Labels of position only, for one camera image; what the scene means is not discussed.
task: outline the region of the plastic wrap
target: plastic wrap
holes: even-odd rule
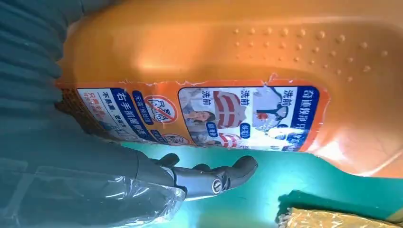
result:
[[[66,42],[58,107],[116,140],[308,152],[402,178],[403,16],[390,9],[403,1],[272,5],[129,0],[89,17]]]
[[[125,228],[169,221],[181,189],[124,176],[40,168],[0,171],[2,228]]]
[[[356,215],[292,208],[288,214],[279,217],[279,228],[398,228],[398,226]]]

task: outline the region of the laundry detergent bottle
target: laundry detergent bottle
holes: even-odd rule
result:
[[[308,152],[401,178],[402,9],[126,0],[71,28],[57,106],[113,140]]]

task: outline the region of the clear plastic bag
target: clear plastic bag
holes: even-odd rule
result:
[[[0,227],[125,228],[169,221],[181,189],[124,176],[42,167],[0,170]]]

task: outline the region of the yellow package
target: yellow package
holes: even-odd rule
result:
[[[398,226],[357,215],[292,208],[280,216],[279,228],[398,228]]]

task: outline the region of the person illustration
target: person illustration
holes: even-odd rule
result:
[[[188,114],[183,114],[186,124],[210,122],[215,120],[215,115],[209,111],[192,111]]]
[[[214,121],[215,114],[210,111],[195,111],[190,104],[182,108],[186,125],[198,125],[201,123]]]

